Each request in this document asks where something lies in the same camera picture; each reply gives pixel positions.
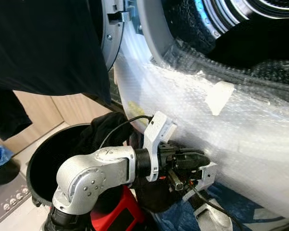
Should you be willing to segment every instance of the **floor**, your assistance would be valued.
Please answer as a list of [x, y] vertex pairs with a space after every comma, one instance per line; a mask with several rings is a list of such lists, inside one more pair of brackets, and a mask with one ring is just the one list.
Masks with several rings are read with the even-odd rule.
[[[13, 157], [20, 163], [20, 171], [23, 174], [26, 175], [27, 163], [39, 145], [48, 137], [66, 127], [68, 127], [68, 124], [62, 123]], [[39, 231], [41, 225], [46, 220], [48, 212], [49, 207], [40, 206], [37, 208], [33, 205], [31, 199], [28, 199], [0, 223], [0, 231]]]

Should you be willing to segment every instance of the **bubble wrap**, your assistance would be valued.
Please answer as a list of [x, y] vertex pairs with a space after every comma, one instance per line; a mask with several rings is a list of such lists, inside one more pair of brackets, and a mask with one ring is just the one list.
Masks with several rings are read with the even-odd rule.
[[[158, 67], [150, 58], [144, 37], [127, 24], [115, 63], [127, 116], [162, 111], [178, 125], [173, 140], [203, 150], [218, 164], [219, 182], [289, 217], [289, 102], [270, 91], [277, 85], [233, 81], [230, 98], [212, 115], [206, 99], [225, 81], [222, 74], [201, 66], [193, 74], [182, 73]], [[143, 122], [134, 126], [145, 129]]]

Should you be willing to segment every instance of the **washing machine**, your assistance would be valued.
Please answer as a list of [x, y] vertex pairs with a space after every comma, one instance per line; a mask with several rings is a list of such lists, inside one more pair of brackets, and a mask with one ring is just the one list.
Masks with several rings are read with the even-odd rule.
[[289, 218], [289, 1], [96, 2], [127, 117], [167, 114], [219, 183]]

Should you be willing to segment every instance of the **trash bin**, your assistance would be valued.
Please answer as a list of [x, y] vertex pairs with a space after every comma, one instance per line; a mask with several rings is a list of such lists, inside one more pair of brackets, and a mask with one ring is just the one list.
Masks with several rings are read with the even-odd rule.
[[20, 165], [12, 159], [13, 153], [0, 145], [0, 185], [12, 181], [19, 173]]
[[[36, 206], [52, 206], [53, 194], [58, 187], [56, 176], [61, 164], [74, 154], [81, 132], [90, 124], [80, 124], [63, 129], [44, 141], [32, 155], [27, 168], [27, 185]], [[103, 192], [94, 210], [111, 212], [119, 203], [123, 187], [117, 186]]]

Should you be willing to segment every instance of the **wire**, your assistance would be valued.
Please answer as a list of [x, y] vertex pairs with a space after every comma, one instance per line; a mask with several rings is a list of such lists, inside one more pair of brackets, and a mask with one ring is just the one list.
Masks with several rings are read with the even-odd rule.
[[226, 214], [228, 217], [230, 217], [230, 219], [239, 227], [239, 229], [241, 231], [244, 231], [243, 226], [241, 225], [241, 223], [234, 217], [232, 216], [230, 213], [228, 213], [226, 210], [218, 207], [217, 205], [211, 203], [210, 201], [208, 201], [206, 198], [204, 198], [200, 192], [198, 192], [195, 187], [190, 186], [190, 188], [198, 195], [198, 197], [206, 204], [210, 205], [211, 207], [215, 208], [216, 210]]
[[137, 119], [142, 119], [142, 118], [148, 119], [149, 122], [150, 122], [153, 117], [152, 117], [152, 116], [147, 116], [147, 115], [140, 115], [140, 116], [136, 116], [136, 117], [134, 117], [134, 118], [132, 118], [132, 119], [129, 119], [128, 121], [125, 121], [124, 123], [120, 124], [119, 126], [117, 126], [116, 128], [114, 128], [113, 130], [111, 130], [111, 132], [105, 137], [105, 139], [104, 139], [103, 142], [101, 143], [99, 149], [101, 149], [101, 148], [104, 146], [105, 142], [106, 142], [106, 141], [108, 140], [108, 138], [112, 135], [112, 133], [114, 133], [114, 132], [115, 132], [116, 130], [118, 130], [120, 127], [122, 127], [122, 126], [124, 126], [124, 125], [126, 125], [126, 124], [128, 124], [128, 123], [130, 123], [130, 122], [133, 122], [133, 121], [135, 121], [135, 120], [137, 120]]

